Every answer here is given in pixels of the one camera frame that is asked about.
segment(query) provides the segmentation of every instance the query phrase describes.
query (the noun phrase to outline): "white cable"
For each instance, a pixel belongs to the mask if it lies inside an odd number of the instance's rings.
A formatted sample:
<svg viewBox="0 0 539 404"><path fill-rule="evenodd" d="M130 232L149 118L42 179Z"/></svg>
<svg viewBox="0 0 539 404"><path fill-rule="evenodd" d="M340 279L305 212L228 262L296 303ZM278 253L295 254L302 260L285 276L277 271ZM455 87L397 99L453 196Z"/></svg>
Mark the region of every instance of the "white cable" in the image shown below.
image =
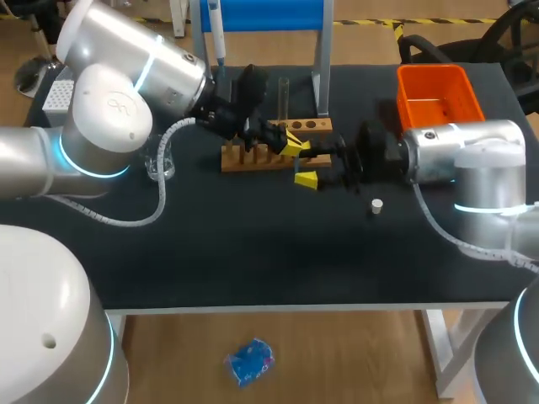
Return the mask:
<svg viewBox="0 0 539 404"><path fill-rule="evenodd" d="M15 14L12 13L11 8L8 7L8 5L6 4L6 2L4 0L0 0L0 4L2 4L2 7L5 8L6 13L8 13L9 16L15 17L16 19L19 18Z"/></svg>
<svg viewBox="0 0 539 404"><path fill-rule="evenodd" d="M56 202L60 202L61 204L64 204L66 206L69 206L70 208L73 208L74 210L77 210L81 212L82 214L88 217L91 217L92 219L96 221L100 221L101 223L104 223L105 225L119 226L119 227L140 227L140 226L145 226L145 225L149 225L150 223L153 223L163 213L163 210L165 208L165 203L167 202L167 190L165 186L165 174L164 174L165 148L167 147L167 144L170 141L170 137L174 133L184 128L185 126L194 125L194 124L195 124L195 118L185 118L183 120L179 120L174 125L170 126L170 128L168 128L167 131L161 137L161 141L159 142L159 146L157 147L157 184L159 186L159 202L157 203L157 208L155 209L155 212L153 212L153 214L148 216L146 219L142 219L139 221L118 221L116 219L110 219L109 217L100 215L99 213L88 209L86 206L81 205L78 202L74 202L68 198L65 198L62 196L55 196L55 195L50 195L49 198L55 200Z"/></svg>
<svg viewBox="0 0 539 404"><path fill-rule="evenodd" d="M417 198L419 202L419 206L421 207L421 210L423 211L425 217L427 218L427 221L430 223L432 228L435 229L436 232L440 234L442 237L444 237L448 242L455 244L457 247L466 248L468 250L471 250L485 257L508 261L514 267L526 268L532 272L535 272L536 274L539 274L539 267L536 266L534 263L530 262L530 259L528 257L524 257L523 255L517 252L510 251L510 250L508 251L507 249L494 250L494 249L489 249L489 248L482 248L482 247L474 246L472 244L469 244L467 242L464 242L452 236L447 231L442 229L440 225L436 222L434 216L432 216L432 214L430 213L429 207L427 206L426 202L423 199L423 195L421 194L421 189L416 183L414 184L414 193L415 193L415 197Z"/></svg>

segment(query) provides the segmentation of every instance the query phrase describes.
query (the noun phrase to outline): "wooden floor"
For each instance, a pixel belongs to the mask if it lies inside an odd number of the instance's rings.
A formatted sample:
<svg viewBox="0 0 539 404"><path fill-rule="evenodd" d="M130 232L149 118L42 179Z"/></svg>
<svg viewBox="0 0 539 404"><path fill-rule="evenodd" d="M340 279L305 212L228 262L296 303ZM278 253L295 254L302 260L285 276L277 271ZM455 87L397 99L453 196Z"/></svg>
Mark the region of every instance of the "wooden floor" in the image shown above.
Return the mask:
<svg viewBox="0 0 539 404"><path fill-rule="evenodd" d="M133 3L133 15L170 18L168 2ZM496 18L505 10L505 0L335 0L336 19ZM487 27L406 25L404 32L444 43ZM155 28L172 34L169 26ZM189 38L179 43L192 48ZM231 65L310 64L313 49L313 33L227 34ZM14 92L12 77L35 53L29 27L0 21L0 51L0 125L21 125L29 100ZM335 27L332 61L398 63L393 32ZM272 346L275 367L240 391L223 360L255 337ZM411 311L138 316L128 321L124 348L130 404L438 402L422 324ZM471 389L454 402L475 403Z"/></svg>

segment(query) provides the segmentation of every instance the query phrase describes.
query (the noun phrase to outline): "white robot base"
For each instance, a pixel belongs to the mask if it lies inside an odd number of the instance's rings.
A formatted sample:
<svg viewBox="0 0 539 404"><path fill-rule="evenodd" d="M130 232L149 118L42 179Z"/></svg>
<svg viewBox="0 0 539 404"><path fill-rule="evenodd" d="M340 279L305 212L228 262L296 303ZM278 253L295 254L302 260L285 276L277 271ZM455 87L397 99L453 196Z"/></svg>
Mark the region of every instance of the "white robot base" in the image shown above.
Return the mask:
<svg viewBox="0 0 539 404"><path fill-rule="evenodd" d="M0 402L124 404L129 370L82 265L57 240L0 226Z"/></svg>

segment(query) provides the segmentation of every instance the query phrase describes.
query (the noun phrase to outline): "wooden test tube rack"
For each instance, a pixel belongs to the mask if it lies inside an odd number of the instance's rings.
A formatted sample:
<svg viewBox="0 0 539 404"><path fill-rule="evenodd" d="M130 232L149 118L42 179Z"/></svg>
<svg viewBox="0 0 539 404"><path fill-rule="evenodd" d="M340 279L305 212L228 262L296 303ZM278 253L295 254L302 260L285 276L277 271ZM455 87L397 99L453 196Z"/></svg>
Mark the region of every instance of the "wooden test tube rack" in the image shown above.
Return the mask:
<svg viewBox="0 0 539 404"><path fill-rule="evenodd" d="M285 120L288 131L301 140L306 140L307 135L325 135L333 131L330 118L311 120ZM249 152L245 151L245 145L233 145L228 141L221 147L221 172L233 173L240 171L269 171L282 170L294 167L292 157L283 157L268 151L266 145L255 145ZM323 154L314 158L302 158L300 167L331 167L331 156Z"/></svg>

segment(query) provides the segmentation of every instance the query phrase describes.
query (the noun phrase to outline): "orange bin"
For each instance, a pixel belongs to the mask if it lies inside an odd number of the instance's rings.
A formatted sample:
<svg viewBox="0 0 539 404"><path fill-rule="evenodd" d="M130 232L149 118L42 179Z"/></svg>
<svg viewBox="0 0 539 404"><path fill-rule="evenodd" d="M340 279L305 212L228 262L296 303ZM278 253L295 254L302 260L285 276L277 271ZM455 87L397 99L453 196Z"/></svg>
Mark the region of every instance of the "orange bin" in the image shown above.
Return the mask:
<svg viewBox="0 0 539 404"><path fill-rule="evenodd" d="M485 120L472 84L458 65L402 65L397 77L403 130Z"/></svg>

